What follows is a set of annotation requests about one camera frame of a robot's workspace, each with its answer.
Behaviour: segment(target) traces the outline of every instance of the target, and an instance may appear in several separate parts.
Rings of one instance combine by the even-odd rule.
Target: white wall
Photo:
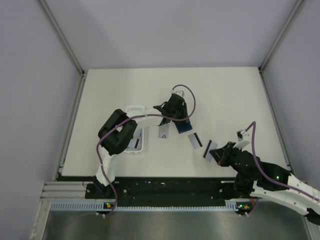
[[[265,78],[297,175],[320,189],[320,1],[308,0]]]
[[[259,66],[296,0],[47,0],[89,68]]]
[[[0,31],[0,239],[25,240],[79,75],[37,1],[1,1]]]

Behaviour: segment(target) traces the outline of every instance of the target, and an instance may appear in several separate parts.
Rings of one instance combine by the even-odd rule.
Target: black stripe
[[[209,151],[209,148],[210,148],[211,143],[212,143],[212,141],[211,141],[211,140],[209,140],[209,143],[208,143],[208,146],[206,146],[206,149],[205,149],[205,152],[204,152],[203,158],[206,158],[206,156],[207,156],[207,153],[208,153],[208,151]]]
[[[136,149],[138,147],[139,139],[136,140],[134,148]]]
[[[202,147],[202,143],[200,142],[200,139],[199,139],[199,137],[198,137],[196,132],[194,133],[194,136],[195,136],[196,140],[198,141],[200,147]]]

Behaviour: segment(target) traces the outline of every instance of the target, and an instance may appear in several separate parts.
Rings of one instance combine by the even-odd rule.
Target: metal frame
[[[54,32],[56,33],[61,46],[65,50],[66,54],[69,56],[70,60],[76,67],[77,71],[80,74],[80,81],[78,84],[77,91],[75,95],[73,96],[73,105],[72,110],[70,111],[70,114],[68,116],[68,124],[64,131],[64,137],[63,141],[61,142],[60,148],[59,148],[59,154],[56,161],[56,167],[54,168],[52,179],[55,180],[58,176],[59,170],[63,168],[64,161],[66,158],[72,130],[74,127],[78,107],[80,104],[82,92],[85,86],[85,81],[87,74],[85,73],[84,69],[82,68],[80,62],[78,61],[74,51],[72,50],[69,42],[67,41],[64,33],[62,32],[57,20],[55,19],[52,11],[50,10],[50,7],[48,6],[46,0],[36,0],[41,9],[43,10],[45,16],[47,17],[50,25],[52,26]],[[266,57],[264,58],[261,66],[259,66],[259,73],[261,77],[261,81],[264,87],[264,91],[267,97],[267,101],[270,107],[270,111],[272,114],[272,118],[274,121],[274,125],[276,127],[277,135],[280,140],[280,145],[284,154],[284,158],[286,162],[291,165],[292,170],[294,171],[295,168],[292,165],[292,162],[290,161],[290,153],[287,150],[286,147],[286,141],[283,136],[283,130],[281,128],[279,117],[277,115],[277,111],[275,109],[274,101],[272,100],[270,96],[270,90],[268,88],[268,83],[266,79],[264,78],[264,70],[266,69],[268,63],[270,62],[272,56],[277,51],[279,45],[281,44],[282,40],[285,38],[290,26],[293,24],[294,20],[298,16],[299,12],[303,8],[306,0],[297,0],[291,13],[289,14],[288,18],[286,19],[281,31],[279,32],[277,38],[275,39],[272,47],[268,51]],[[53,202],[56,201],[75,201],[77,203],[84,203],[84,202],[96,202],[97,200],[93,199],[85,199],[86,194],[86,186],[87,184],[90,184],[92,182],[82,182],[82,181],[52,181],[52,182],[46,182],[43,187],[43,191],[40,197],[40,202],[37,208],[34,224],[31,228],[31,234],[30,238],[31,240],[41,240],[43,239],[43,235],[45,232],[47,220],[49,217],[49,212],[52,206]],[[108,201],[111,202],[113,199],[100,199],[99,201]],[[305,221],[305,227],[306,230],[310,234],[310,239],[320,240],[320,230],[319,227],[309,223],[308,221]]]

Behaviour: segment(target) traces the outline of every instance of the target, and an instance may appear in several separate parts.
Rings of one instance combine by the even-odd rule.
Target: card with black stripe
[[[198,134],[196,132],[188,135],[188,138],[189,138],[190,143],[192,144],[194,149],[198,149],[198,148],[201,148],[203,146],[201,141],[200,141],[200,138],[199,138],[199,136],[198,136]]]
[[[218,147],[218,144],[217,143],[215,143],[214,141],[212,141],[212,140],[209,140],[209,143],[208,143],[208,145],[206,146],[206,148],[205,148],[205,151],[204,151],[204,154],[203,154],[203,158],[204,159],[206,159],[206,160],[208,160],[209,162],[211,162],[211,160],[212,160],[212,156],[211,156],[211,154],[209,153],[209,151],[210,150],[215,150],[215,149],[217,149],[217,147]]]

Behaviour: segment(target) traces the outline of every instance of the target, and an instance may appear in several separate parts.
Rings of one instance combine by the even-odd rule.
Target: gray floor
[[[307,240],[303,218],[260,202],[250,217],[233,212],[117,212],[106,219],[83,212],[52,212],[45,240]]]

